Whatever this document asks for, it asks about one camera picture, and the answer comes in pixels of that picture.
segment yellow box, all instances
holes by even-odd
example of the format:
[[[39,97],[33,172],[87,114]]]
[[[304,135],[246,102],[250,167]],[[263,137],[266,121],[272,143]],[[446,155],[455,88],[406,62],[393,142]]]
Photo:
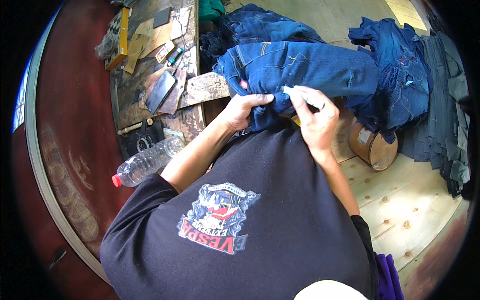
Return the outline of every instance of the yellow box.
[[[105,70],[113,69],[127,56],[128,13],[128,8],[122,8],[108,24],[107,33],[113,32],[117,36],[118,47],[115,48],[114,53],[105,60]]]

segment smartphone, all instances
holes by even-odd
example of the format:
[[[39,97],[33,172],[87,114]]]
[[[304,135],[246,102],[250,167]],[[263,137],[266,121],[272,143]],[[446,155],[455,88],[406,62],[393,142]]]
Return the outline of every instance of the smartphone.
[[[175,83],[177,83],[177,79],[170,71],[165,70],[145,103],[152,115],[155,114],[158,107],[165,101]]]

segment gray fabric stack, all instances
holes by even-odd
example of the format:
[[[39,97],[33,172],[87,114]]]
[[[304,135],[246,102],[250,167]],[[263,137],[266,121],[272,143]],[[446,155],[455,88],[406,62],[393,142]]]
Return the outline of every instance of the gray fabric stack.
[[[442,32],[421,38],[423,55],[430,67],[433,87],[428,117],[400,133],[399,152],[415,161],[430,161],[447,181],[453,196],[470,179],[467,137],[470,119],[458,101],[468,95],[462,60],[453,41]]]

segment white marker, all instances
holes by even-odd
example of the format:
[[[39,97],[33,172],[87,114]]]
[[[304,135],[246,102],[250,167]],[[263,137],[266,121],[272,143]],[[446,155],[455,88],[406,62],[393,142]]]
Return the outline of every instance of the white marker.
[[[303,91],[299,91],[299,90],[296,90],[294,89],[293,87],[289,87],[289,86],[284,86],[283,87],[283,93],[284,94],[287,94],[289,96],[300,96],[302,97],[305,101],[307,101],[308,104],[310,104],[311,106],[313,107],[316,107],[318,109],[322,109],[325,107],[325,102],[323,102],[322,100],[320,100],[319,98],[317,97],[314,97],[313,99],[309,99],[308,98],[308,94],[303,92]]]

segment hand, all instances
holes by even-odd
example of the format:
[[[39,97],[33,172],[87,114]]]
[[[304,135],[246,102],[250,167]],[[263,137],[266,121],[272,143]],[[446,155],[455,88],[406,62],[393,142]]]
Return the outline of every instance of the hand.
[[[218,115],[217,119],[222,122],[231,132],[248,127],[250,111],[252,107],[267,105],[275,97],[272,94],[240,96],[236,94],[228,103],[227,107]]]
[[[301,135],[312,154],[323,155],[332,151],[332,137],[338,122],[339,110],[322,92],[306,87],[294,86],[308,94],[309,100],[324,102],[320,112],[312,113],[301,96],[291,96],[290,100],[301,122]]]

